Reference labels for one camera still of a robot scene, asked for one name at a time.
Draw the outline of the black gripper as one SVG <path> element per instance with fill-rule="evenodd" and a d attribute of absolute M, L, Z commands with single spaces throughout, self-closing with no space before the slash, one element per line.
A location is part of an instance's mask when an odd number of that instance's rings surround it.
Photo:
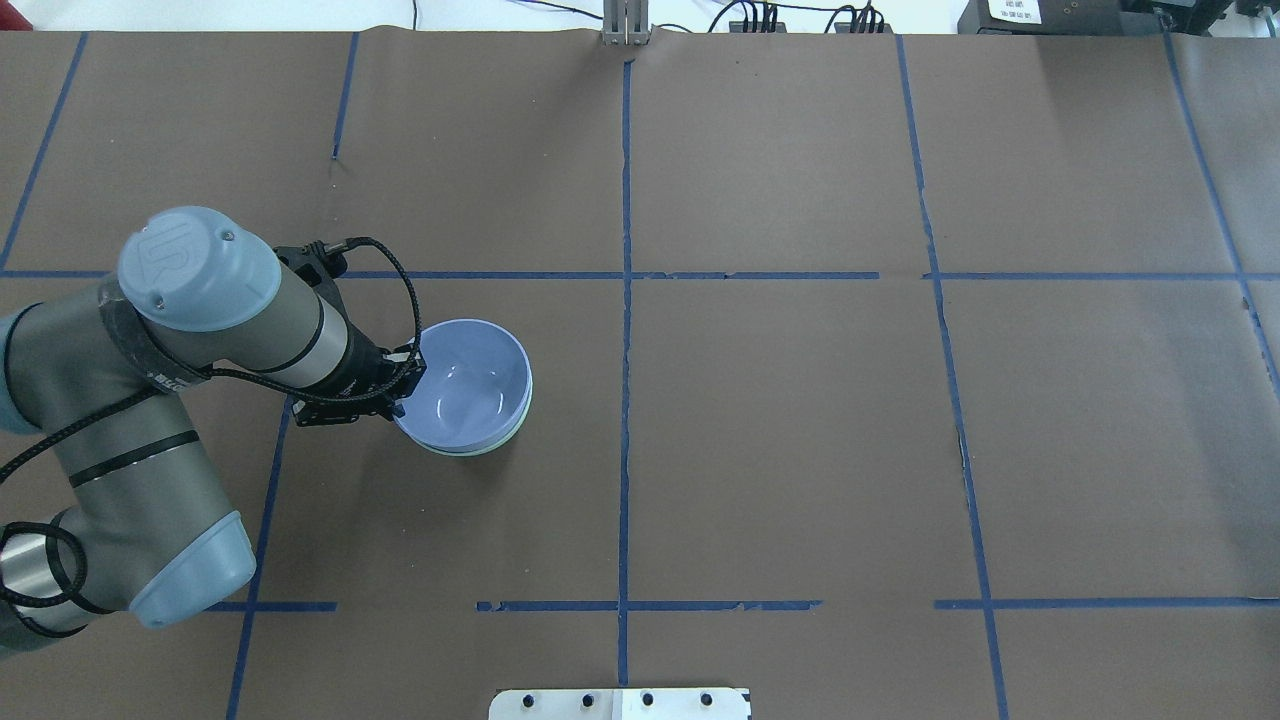
<path fill-rule="evenodd" d="M 396 421 L 404 416 L 403 401 L 425 373 L 420 347 L 413 343 L 384 348 L 364 334 L 349 342 L 334 372 L 303 388 L 291 415 L 298 427 L 349 424 L 362 416 Z"/>

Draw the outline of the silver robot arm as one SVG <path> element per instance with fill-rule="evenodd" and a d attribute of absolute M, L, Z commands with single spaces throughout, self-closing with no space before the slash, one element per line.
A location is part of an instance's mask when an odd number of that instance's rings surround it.
<path fill-rule="evenodd" d="M 3 656 L 96 619 L 182 623 L 246 585 L 259 560 L 183 404 L 215 378 L 291 400 L 300 427 L 393 420 L 417 384 L 419 340 L 375 345 L 344 307 L 346 254 L 370 237 L 271 247 L 210 208 L 173 208 L 91 286 L 3 319 L 3 429 L 52 452 L 76 501 L 3 524 Z"/>

